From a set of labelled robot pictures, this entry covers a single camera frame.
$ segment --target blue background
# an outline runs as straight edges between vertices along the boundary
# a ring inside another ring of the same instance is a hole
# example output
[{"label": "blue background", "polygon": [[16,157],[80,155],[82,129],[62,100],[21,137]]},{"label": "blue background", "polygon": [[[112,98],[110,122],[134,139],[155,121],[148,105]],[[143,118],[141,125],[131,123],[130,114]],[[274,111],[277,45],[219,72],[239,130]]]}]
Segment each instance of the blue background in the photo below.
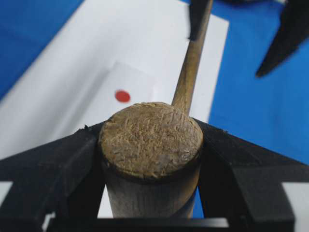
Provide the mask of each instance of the blue background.
[{"label": "blue background", "polygon": [[[0,99],[82,1],[0,1]],[[233,6],[215,0],[212,13],[229,21],[229,30],[209,123],[308,164],[308,42],[266,78],[254,76],[281,10],[272,1]],[[194,217],[202,216],[197,192]]]}]

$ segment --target red dot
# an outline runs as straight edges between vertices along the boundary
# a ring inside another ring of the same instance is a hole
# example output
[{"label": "red dot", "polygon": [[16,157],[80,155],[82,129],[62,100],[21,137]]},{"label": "red dot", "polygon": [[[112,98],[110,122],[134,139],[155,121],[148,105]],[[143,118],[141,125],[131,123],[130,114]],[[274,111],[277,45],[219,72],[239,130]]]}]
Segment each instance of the red dot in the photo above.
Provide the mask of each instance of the red dot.
[{"label": "red dot", "polygon": [[130,101],[130,94],[124,90],[117,90],[115,92],[115,97],[120,102],[129,102]]}]

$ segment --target white surface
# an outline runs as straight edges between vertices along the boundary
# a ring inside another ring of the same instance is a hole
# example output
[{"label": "white surface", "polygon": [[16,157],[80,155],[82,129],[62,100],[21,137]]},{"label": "white surface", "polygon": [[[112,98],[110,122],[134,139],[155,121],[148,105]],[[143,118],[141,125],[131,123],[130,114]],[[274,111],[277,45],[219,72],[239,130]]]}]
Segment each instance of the white surface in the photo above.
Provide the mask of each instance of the white surface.
[{"label": "white surface", "polygon": [[98,210],[98,218],[112,218],[112,209],[106,186],[104,188],[100,208]]},{"label": "white surface", "polygon": [[[152,90],[140,88],[141,95],[153,91],[151,101],[171,103],[188,44],[187,14],[176,0],[84,1],[0,102],[0,159],[103,121],[110,99],[100,102],[101,90],[117,61],[151,78]],[[203,121],[227,27],[211,16],[191,108]]]},{"label": "white surface", "polygon": [[213,228],[228,228],[228,221],[224,217],[207,218],[206,224]]},{"label": "white surface", "polygon": [[9,193],[13,182],[12,181],[0,181],[0,208],[6,195]]},{"label": "white surface", "polygon": [[42,230],[45,232],[48,228],[50,219],[55,218],[56,217],[56,213],[52,212],[51,214],[46,214],[44,222],[42,224]]},{"label": "white surface", "polygon": [[307,232],[309,229],[309,183],[284,182],[282,185],[295,216],[294,231]]}]

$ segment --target wooden handle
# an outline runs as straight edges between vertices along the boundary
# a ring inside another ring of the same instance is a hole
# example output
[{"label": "wooden handle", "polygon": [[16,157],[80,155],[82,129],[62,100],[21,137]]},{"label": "wooden handle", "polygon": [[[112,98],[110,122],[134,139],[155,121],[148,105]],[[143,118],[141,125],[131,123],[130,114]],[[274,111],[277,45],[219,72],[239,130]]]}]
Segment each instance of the wooden handle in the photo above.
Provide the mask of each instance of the wooden handle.
[{"label": "wooden handle", "polygon": [[197,71],[211,14],[212,3],[213,0],[209,0],[205,9],[198,39],[196,41],[190,41],[189,43],[172,102],[172,106],[182,110],[187,115],[189,115],[190,112],[194,85],[197,78]]}]

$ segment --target wooden dowel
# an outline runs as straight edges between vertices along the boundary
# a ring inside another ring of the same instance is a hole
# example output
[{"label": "wooden dowel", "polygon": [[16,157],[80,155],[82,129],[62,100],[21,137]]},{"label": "wooden dowel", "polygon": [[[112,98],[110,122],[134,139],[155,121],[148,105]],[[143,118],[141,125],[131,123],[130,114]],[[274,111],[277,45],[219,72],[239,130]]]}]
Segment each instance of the wooden dowel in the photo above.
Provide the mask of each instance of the wooden dowel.
[{"label": "wooden dowel", "polygon": [[213,0],[209,0],[202,19],[202,25],[196,41],[190,41],[179,75],[172,106],[189,115],[198,66],[203,50],[205,35],[211,14]]}]

